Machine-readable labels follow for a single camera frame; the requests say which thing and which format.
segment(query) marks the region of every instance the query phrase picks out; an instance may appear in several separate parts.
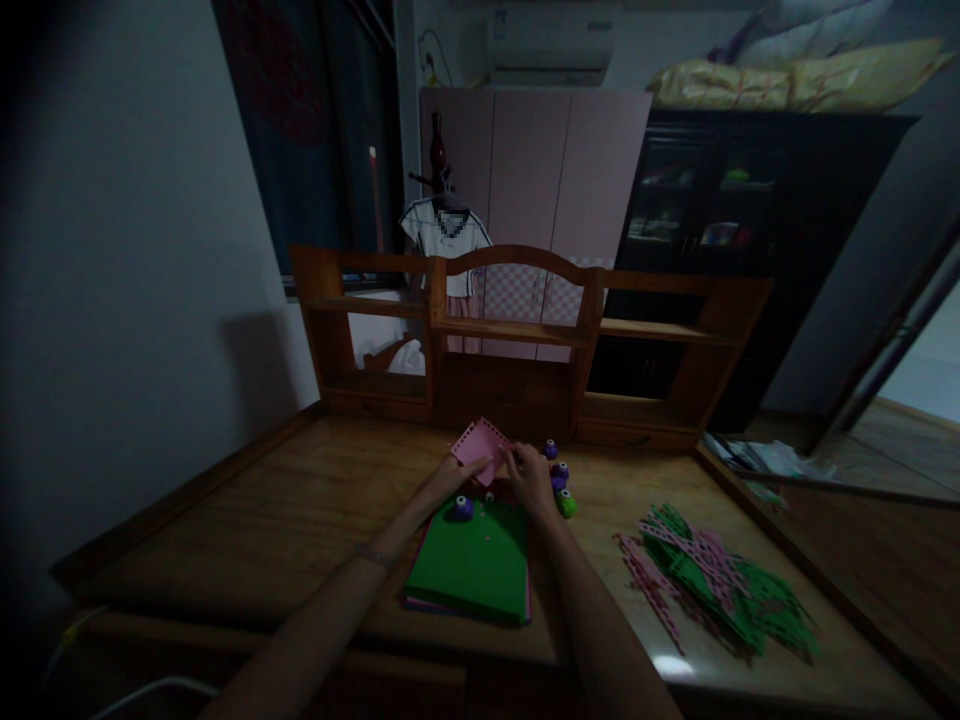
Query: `coat rack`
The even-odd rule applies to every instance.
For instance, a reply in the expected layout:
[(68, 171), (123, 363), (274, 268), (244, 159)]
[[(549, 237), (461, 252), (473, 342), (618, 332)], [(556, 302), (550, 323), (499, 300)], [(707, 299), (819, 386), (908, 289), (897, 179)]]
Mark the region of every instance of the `coat rack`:
[(429, 187), (431, 195), (439, 195), (447, 189), (447, 181), (450, 179), (453, 168), (447, 165), (447, 149), (443, 145), (443, 119), (440, 113), (434, 112), (430, 116), (430, 121), (433, 124), (433, 137), (430, 139), (431, 177), (427, 179), (416, 173), (407, 173), (407, 176)]

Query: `pink wardrobe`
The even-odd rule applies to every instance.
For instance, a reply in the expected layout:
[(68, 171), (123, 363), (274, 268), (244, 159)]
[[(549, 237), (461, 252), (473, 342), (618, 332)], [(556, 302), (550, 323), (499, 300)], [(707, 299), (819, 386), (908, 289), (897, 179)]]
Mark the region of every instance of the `pink wardrobe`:
[[(430, 114), (443, 139), (457, 195), (495, 245), (532, 245), (576, 265), (612, 268), (650, 111), (647, 93), (600, 90), (422, 90), (424, 167)], [(575, 325), (580, 292), (521, 265), (487, 268), (483, 316)], [(484, 355), (567, 362), (570, 349), (483, 340)]]

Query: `dark wooden cabinet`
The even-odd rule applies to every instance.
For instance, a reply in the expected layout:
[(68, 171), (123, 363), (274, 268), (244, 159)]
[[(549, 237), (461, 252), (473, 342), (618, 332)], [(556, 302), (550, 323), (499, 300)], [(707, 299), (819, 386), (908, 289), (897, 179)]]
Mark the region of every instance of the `dark wooden cabinet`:
[[(772, 277), (773, 293), (710, 422), (741, 432), (916, 118), (653, 111), (618, 270)], [(612, 291), (605, 316), (692, 323), (698, 298)], [(602, 338), (588, 389), (665, 397), (662, 343)]]

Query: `air conditioner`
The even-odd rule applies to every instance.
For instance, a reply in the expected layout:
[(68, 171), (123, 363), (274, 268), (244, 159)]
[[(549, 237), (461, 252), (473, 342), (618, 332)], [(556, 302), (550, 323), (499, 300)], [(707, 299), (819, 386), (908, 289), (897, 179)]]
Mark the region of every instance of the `air conditioner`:
[(621, 7), (613, 3), (494, 3), (487, 58), (495, 85), (603, 83)]

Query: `glass cabinet door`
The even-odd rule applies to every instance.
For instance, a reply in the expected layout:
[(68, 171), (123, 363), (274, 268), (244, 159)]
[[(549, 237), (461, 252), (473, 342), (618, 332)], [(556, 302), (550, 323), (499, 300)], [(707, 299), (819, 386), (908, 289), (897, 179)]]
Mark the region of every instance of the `glass cabinet door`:
[(736, 141), (728, 148), (702, 230), (687, 248), (693, 272), (759, 272), (767, 247), (764, 225), (788, 160), (787, 151), (780, 148), (749, 147)]
[(711, 153), (712, 139), (698, 144), (648, 135), (627, 211), (618, 270), (680, 270)]

